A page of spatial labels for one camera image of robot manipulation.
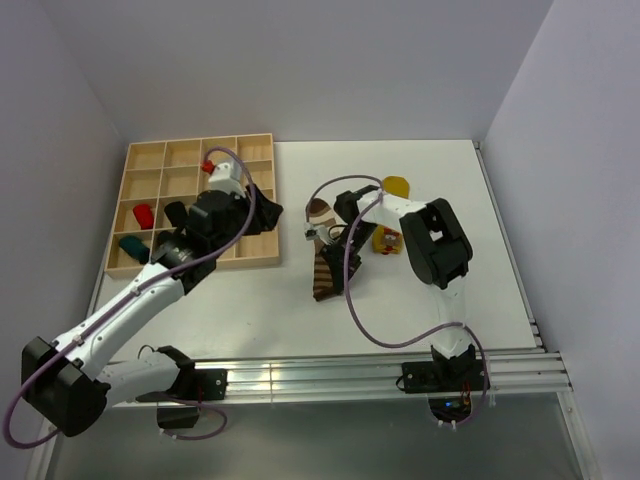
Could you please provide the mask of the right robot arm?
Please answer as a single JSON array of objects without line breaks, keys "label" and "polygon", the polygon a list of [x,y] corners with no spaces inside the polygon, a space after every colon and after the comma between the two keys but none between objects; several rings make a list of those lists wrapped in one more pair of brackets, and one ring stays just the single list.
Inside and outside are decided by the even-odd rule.
[{"label": "right robot arm", "polygon": [[[334,210],[347,221],[336,238],[329,229],[306,216],[305,238],[322,242],[321,257],[327,262],[334,290],[345,296],[349,313],[363,336],[386,349],[403,349],[424,339],[431,342],[433,378],[443,389],[462,383],[467,368],[482,351],[477,336],[467,325],[465,278],[473,249],[450,203],[437,198],[418,202],[368,185],[345,191],[336,198]],[[359,250],[378,227],[401,234],[413,273],[427,287],[438,309],[440,322],[406,341],[389,343],[366,330],[353,304],[349,281],[361,265]]]}]

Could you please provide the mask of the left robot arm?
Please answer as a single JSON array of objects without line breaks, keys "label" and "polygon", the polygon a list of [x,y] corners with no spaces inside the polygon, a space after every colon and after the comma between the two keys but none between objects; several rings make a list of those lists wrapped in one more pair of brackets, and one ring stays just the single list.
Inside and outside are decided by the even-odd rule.
[{"label": "left robot arm", "polygon": [[257,186],[241,195],[207,190],[190,207],[178,208],[169,216],[173,231],[161,233],[150,260],[125,289],[56,340],[37,337],[24,347],[22,398],[68,437],[125,400],[147,394],[194,400],[200,381],[195,363],[172,346],[134,361],[110,361],[212,273],[242,237],[274,230],[282,212]]}]

